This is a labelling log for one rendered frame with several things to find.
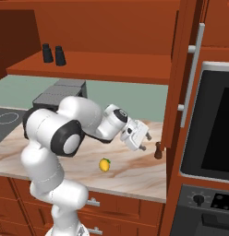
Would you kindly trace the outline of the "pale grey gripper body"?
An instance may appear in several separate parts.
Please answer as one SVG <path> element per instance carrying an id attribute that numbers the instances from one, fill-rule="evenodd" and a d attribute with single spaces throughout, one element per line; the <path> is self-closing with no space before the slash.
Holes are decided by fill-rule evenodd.
<path id="1" fill-rule="evenodd" d="M 142 121 L 131 121 L 127 127 L 127 139 L 125 140 L 127 147 L 133 151 L 138 150 L 148 132 L 149 127 Z"/>

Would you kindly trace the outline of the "orange cabinet door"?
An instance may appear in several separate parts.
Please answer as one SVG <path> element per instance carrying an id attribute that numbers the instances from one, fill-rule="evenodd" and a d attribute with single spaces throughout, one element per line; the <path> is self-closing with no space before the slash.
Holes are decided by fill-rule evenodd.
<path id="1" fill-rule="evenodd" d="M 204 0 L 181 0 L 175 28 L 175 45 L 163 122 L 161 150 L 172 145 L 177 107 L 181 94 L 191 37 L 196 37 L 197 25 Z"/>

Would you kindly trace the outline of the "open orange cabinet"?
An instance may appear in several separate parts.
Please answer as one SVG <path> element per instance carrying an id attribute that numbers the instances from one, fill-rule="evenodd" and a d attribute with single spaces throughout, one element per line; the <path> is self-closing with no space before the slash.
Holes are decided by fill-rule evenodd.
<path id="1" fill-rule="evenodd" d="M 0 0 L 6 75 L 166 85 L 180 0 Z M 48 43 L 54 61 L 45 63 Z M 55 63 L 63 48 L 66 65 Z"/>

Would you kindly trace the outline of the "orange cabinet above oven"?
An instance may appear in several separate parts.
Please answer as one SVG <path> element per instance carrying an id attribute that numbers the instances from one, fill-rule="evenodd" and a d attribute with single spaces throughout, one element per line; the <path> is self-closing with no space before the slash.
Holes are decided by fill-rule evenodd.
<path id="1" fill-rule="evenodd" d="M 201 20 L 205 30 L 200 56 L 209 61 L 229 62 L 229 0 L 206 0 Z"/>

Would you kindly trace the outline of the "brown pepper shaker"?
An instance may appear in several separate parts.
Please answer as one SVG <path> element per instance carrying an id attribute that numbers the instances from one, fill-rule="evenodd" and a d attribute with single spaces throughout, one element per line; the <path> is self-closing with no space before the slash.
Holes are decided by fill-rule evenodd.
<path id="1" fill-rule="evenodd" d="M 155 150 L 155 153 L 154 153 L 154 158 L 161 159 L 163 157 L 163 153 L 161 151 L 161 143 L 157 142 L 155 144 L 155 146 L 156 146 L 156 150 Z"/>

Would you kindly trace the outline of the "yellow lemon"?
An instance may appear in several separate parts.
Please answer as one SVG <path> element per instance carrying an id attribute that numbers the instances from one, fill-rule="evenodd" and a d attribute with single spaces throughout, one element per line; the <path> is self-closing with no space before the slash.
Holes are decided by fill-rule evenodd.
<path id="1" fill-rule="evenodd" d="M 101 159 L 99 162 L 99 168 L 101 171 L 109 171 L 111 161 L 109 159 Z"/>

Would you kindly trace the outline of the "orange drawer front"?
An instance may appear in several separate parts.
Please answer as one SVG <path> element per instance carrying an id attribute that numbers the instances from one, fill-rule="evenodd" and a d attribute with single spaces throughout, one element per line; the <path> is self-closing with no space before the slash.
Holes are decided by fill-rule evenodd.
<path id="1" fill-rule="evenodd" d="M 13 182 L 18 188 L 18 192 L 23 201 L 33 204 L 43 204 L 42 201 L 37 200 L 30 194 L 30 181 L 14 179 Z M 99 202 L 100 205 L 86 205 L 82 208 L 82 211 L 117 213 L 136 216 L 141 211 L 155 214 L 163 209 L 162 203 L 90 191 L 89 199 L 92 198 Z"/>
<path id="2" fill-rule="evenodd" d="M 163 204 L 140 200 L 139 212 L 133 216 L 122 213 L 101 213 L 80 210 L 78 217 L 88 230 L 90 236 L 159 236 Z M 53 226 L 50 205 L 24 203 L 35 236 L 45 236 Z"/>

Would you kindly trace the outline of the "black built-in microwave oven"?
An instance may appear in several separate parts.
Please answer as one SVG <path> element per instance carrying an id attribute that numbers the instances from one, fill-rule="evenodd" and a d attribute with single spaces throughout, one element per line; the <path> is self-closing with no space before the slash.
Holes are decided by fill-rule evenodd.
<path id="1" fill-rule="evenodd" d="M 229 182 L 229 62 L 204 62 L 180 171 Z"/>

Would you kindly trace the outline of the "grey black toaster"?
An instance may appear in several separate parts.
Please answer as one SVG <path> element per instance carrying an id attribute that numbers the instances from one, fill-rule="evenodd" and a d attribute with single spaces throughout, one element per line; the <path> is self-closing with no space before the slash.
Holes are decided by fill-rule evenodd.
<path id="1" fill-rule="evenodd" d="M 25 112 L 23 129 L 28 140 L 50 147 L 53 144 L 65 144 L 71 136 L 77 135 L 74 141 L 79 143 L 82 138 L 79 121 L 68 119 L 57 111 L 76 103 L 75 97 L 78 100 L 86 98 L 86 82 L 76 82 L 75 79 L 66 84 L 64 82 L 56 82 L 49 87 L 35 99 L 33 107 Z"/>

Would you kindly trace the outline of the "black oven with knobs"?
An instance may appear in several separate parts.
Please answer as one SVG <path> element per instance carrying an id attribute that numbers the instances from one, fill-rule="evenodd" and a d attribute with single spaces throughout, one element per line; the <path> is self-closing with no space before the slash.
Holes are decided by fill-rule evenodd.
<path id="1" fill-rule="evenodd" d="M 229 192 L 183 184 L 170 236 L 229 236 Z"/>

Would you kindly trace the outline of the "black shaker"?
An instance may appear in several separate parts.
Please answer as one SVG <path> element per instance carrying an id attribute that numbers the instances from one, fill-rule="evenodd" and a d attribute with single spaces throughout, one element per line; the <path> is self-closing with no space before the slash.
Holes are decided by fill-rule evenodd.
<path id="1" fill-rule="evenodd" d="M 45 63 L 52 63 L 54 61 L 51 48 L 48 43 L 42 45 L 42 56 Z"/>
<path id="2" fill-rule="evenodd" d="M 66 65 L 66 58 L 63 51 L 63 48 L 61 46 L 55 47 L 55 63 L 58 66 Z"/>

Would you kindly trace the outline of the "black hob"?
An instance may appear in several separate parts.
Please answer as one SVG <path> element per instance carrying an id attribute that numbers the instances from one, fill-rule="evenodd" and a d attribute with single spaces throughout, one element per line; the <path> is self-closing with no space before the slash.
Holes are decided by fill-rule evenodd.
<path id="1" fill-rule="evenodd" d="M 22 122 L 25 110 L 0 108 L 0 143 Z"/>

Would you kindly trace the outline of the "orange base cupboard door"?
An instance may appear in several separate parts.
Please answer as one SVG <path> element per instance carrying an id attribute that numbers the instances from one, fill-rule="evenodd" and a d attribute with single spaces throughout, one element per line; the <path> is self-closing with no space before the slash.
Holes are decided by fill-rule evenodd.
<path id="1" fill-rule="evenodd" d="M 34 236 L 15 185 L 0 176 L 0 236 Z"/>

